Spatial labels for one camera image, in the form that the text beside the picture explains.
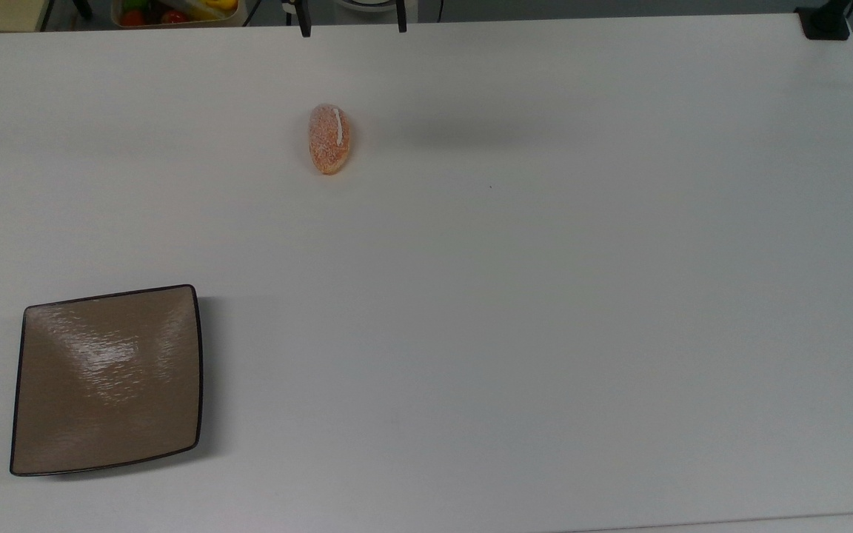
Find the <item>cable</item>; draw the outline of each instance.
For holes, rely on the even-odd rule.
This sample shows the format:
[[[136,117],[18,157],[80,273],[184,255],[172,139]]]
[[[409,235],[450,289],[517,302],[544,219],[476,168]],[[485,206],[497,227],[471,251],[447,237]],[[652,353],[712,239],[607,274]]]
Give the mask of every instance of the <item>cable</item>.
[[[244,21],[244,23],[243,23],[244,27],[248,26],[248,23],[250,23],[252,21],[252,15],[255,14],[255,10],[258,9],[258,6],[260,6],[260,4],[261,4],[261,0],[255,0],[255,6],[252,6],[252,10],[250,11],[250,16],[246,17],[246,21]]]

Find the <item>gray floor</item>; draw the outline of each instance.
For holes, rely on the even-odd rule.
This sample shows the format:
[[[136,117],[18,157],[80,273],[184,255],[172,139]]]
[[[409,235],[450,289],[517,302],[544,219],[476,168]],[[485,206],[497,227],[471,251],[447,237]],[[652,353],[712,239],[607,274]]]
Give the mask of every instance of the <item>gray floor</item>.
[[[257,0],[247,0],[250,9]],[[420,21],[436,21],[441,0],[419,0]],[[444,0],[443,21],[493,21],[556,18],[791,13],[796,6],[820,6],[823,0]],[[114,30],[111,0],[91,0],[95,17],[81,20],[71,0],[56,0],[45,30]],[[334,23],[330,0],[311,1],[315,24]],[[250,26],[281,26],[278,0],[263,0]]]

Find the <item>yellow fruit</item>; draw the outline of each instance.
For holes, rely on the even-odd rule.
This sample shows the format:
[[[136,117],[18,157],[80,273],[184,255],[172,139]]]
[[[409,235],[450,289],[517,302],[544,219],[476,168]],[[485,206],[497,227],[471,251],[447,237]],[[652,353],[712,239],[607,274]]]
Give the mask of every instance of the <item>yellow fruit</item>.
[[[231,11],[236,9],[238,6],[239,0],[206,0],[206,5],[210,7],[216,7],[219,10]]]

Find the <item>white icing stripe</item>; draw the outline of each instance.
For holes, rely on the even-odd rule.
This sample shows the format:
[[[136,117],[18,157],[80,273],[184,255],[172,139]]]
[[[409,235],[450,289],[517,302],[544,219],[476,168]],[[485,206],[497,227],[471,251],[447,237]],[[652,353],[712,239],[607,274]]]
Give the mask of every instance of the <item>white icing stripe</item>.
[[[335,108],[335,117],[338,119],[338,146],[344,144],[344,130],[341,129],[341,109]]]

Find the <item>metal stand leg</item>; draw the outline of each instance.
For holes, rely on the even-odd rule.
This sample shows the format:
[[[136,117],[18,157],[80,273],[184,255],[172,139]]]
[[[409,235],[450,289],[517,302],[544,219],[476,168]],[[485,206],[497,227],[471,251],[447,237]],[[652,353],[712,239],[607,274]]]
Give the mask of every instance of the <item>metal stand leg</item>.
[[[74,7],[78,8],[78,13],[81,14],[81,17],[84,17],[84,20],[91,20],[91,17],[94,16],[94,11],[91,10],[91,4],[87,3],[87,0],[71,0],[74,2]]]
[[[44,9],[44,16],[41,17],[41,27],[38,31],[44,31],[48,27],[48,19],[51,18],[51,9],[55,7],[55,0],[48,0],[48,6]]]

